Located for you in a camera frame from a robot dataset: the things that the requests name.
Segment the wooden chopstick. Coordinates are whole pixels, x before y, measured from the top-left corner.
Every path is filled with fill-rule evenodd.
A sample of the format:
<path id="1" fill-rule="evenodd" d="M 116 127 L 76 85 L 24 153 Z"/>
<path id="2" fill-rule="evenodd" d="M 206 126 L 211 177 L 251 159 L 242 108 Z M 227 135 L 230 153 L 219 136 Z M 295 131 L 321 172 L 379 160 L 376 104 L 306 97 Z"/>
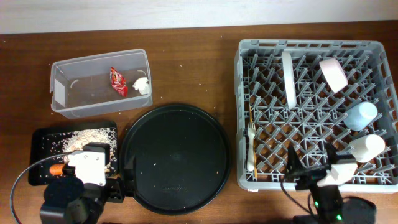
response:
<path id="1" fill-rule="evenodd" d="M 256 127 L 254 121 L 252 120 L 252 109 L 249 107 L 249 123 L 248 123 L 248 138 L 249 138 L 249 147 L 248 147 L 248 156 L 246 168 L 249 172 L 253 172 L 254 178 L 257 178 L 257 168 L 256 168 L 256 156 L 254 150 L 254 138 L 256 135 Z"/>

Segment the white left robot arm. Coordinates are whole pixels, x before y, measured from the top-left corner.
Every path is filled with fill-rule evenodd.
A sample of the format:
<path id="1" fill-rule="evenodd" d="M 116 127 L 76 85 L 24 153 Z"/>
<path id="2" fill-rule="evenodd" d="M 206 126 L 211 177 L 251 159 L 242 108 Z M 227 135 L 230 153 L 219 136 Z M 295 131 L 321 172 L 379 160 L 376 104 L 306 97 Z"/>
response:
<path id="1" fill-rule="evenodd" d="M 123 203 L 126 193 L 121 178 L 106 178 L 104 152 L 74 151 L 41 159 L 26 168 L 14 182 L 10 193 L 10 209 L 17 223 L 14 192 L 22 176 L 35 166 L 53 158 L 65 157 L 75 175 L 57 179 L 44 191 L 40 208 L 42 223 L 97 223 L 109 203 Z"/>

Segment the white tissue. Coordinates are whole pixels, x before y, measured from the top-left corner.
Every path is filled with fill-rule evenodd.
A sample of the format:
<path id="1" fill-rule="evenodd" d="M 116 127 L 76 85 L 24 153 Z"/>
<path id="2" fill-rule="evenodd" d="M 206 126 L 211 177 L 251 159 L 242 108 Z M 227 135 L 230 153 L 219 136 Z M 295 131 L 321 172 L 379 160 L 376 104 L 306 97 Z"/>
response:
<path id="1" fill-rule="evenodd" d="M 149 79 L 147 77 L 138 78 L 132 87 L 141 95 L 147 95 L 150 93 Z"/>

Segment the orange carrot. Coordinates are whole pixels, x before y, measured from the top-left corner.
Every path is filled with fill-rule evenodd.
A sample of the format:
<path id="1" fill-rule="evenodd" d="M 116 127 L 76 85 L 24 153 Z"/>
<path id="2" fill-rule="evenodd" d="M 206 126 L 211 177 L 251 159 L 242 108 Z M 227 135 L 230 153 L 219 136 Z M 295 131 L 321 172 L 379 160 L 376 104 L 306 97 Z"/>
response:
<path id="1" fill-rule="evenodd" d="M 50 167 L 49 172 L 54 176 L 63 175 L 63 168 L 65 164 L 54 164 Z"/>

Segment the white plastic fork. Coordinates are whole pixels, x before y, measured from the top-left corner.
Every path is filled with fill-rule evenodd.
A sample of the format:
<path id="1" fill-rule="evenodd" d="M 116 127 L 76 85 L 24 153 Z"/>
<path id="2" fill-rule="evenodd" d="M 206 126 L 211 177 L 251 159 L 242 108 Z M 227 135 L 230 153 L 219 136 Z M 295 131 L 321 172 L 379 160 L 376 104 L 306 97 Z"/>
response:
<path id="1" fill-rule="evenodd" d="M 248 124 L 248 138 L 249 138 L 249 147 L 248 147 L 248 155 L 247 155 L 247 163 L 246 168 L 248 172 L 254 171 L 254 138 L 256 135 L 256 127 L 254 122 L 250 122 Z"/>

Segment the white plate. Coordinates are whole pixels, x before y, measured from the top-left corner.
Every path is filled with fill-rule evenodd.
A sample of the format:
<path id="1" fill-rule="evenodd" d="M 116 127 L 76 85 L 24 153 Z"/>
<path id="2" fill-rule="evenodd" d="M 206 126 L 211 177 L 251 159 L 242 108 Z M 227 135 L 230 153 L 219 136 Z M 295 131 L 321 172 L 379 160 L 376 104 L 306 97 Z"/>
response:
<path id="1" fill-rule="evenodd" d="M 284 85 L 287 105 L 289 109 L 292 109 L 297 105 L 297 99 L 295 92 L 292 57 L 291 54 L 289 54 L 288 52 L 282 52 L 282 68 L 284 73 Z"/>

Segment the rice and food scraps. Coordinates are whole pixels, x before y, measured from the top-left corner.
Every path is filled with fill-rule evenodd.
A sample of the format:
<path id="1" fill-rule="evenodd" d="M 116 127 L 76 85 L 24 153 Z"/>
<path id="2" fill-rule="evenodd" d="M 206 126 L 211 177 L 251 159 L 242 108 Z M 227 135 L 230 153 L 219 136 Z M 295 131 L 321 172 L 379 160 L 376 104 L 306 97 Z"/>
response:
<path id="1" fill-rule="evenodd" d="M 90 142 L 108 143 L 110 145 L 110 163 L 106 166 L 105 174 L 107 177 L 116 174 L 117 131 L 114 127 L 45 134 L 44 137 L 40 137 L 40 140 L 40 151 L 50 156 L 82 150 L 83 146 Z"/>

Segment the red snack wrapper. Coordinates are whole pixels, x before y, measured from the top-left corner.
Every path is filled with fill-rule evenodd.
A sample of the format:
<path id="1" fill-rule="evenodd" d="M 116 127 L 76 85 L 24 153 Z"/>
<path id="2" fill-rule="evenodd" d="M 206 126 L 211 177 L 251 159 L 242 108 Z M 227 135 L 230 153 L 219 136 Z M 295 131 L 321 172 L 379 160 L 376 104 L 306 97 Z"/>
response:
<path id="1" fill-rule="evenodd" d="M 113 89 L 121 96 L 127 96 L 128 88 L 125 78 L 113 67 L 111 67 L 109 75 Z"/>

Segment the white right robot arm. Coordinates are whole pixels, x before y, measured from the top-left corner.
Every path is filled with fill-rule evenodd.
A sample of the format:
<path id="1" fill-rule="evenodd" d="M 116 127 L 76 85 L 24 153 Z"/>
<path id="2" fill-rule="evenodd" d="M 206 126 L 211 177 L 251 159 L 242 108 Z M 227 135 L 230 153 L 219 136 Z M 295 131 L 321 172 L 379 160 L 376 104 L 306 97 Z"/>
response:
<path id="1" fill-rule="evenodd" d="M 339 186 L 349 181 L 358 167 L 351 154 L 339 154 L 334 145 L 325 145 L 327 162 L 320 166 L 303 166 L 293 146 L 288 147 L 287 169 L 284 180 L 297 180 L 295 190 L 309 190 L 307 206 L 296 201 L 280 186 L 285 196 L 306 211 L 296 215 L 292 223 L 375 223 L 376 205 L 369 200 L 349 196 L 342 197 Z"/>

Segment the blue cup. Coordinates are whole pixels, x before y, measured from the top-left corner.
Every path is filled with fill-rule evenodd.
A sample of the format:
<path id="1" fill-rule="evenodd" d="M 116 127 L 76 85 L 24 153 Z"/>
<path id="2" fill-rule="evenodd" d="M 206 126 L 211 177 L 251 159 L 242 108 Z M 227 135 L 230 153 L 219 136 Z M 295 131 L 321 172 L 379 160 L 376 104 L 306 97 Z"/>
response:
<path id="1" fill-rule="evenodd" d="M 347 112 L 347 117 L 343 120 L 347 128 L 353 131 L 364 129 L 378 114 L 376 106 L 370 102 L 362 102 Z"/>

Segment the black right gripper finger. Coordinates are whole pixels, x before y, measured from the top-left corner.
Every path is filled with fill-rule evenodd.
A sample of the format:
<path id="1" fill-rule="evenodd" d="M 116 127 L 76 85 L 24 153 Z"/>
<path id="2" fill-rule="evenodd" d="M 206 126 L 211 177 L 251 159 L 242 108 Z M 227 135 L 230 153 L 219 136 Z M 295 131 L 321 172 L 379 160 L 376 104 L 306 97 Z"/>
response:
<path id="1" fill-rule="evenodd" d="M 288 146 L 288 155 L 287 155 L 287 169 L 285 172 L 286 178 L 296 177 L 301 174 L 302 171 L 302 163 L 297 155 L 293 145 Z"/>
<path id="2" fill-rule="evenodd" d="M 335 146 L 332 145 L 332 143 L 327 142 L 325 143 L 325 149 L 327 153 L 328 164 L 329 165 L 336 164 L 338 160 L 338 155 L 336 153 Z"/>

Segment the white cup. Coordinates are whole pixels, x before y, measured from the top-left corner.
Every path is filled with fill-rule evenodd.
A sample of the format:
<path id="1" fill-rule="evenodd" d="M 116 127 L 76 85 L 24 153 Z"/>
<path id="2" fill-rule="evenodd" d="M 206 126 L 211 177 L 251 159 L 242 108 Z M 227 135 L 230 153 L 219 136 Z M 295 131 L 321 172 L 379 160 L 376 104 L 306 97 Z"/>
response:
<path id="1" fill-rule="evenodd" d="M 352 140 L 349 143 L 352 147 L 351 153 L 358 162 L 365 163 L 378 156 L 385 150 L 386 143 L 382 137 L 376 134 L 368 134 L 366 136 Z"/>

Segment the pink bowl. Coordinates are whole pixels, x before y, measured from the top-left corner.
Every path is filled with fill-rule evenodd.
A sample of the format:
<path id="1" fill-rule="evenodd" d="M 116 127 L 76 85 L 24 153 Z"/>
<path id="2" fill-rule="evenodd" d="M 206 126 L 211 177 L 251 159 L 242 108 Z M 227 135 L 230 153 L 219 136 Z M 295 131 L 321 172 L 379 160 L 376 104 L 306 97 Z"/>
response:
<path id="1" fill-rule="evenodd" d="M 323 76 L 333 93 L 338 93 L 348 85 L 348 79 L 337 59 L 323 60 L 319 64 Z"/>

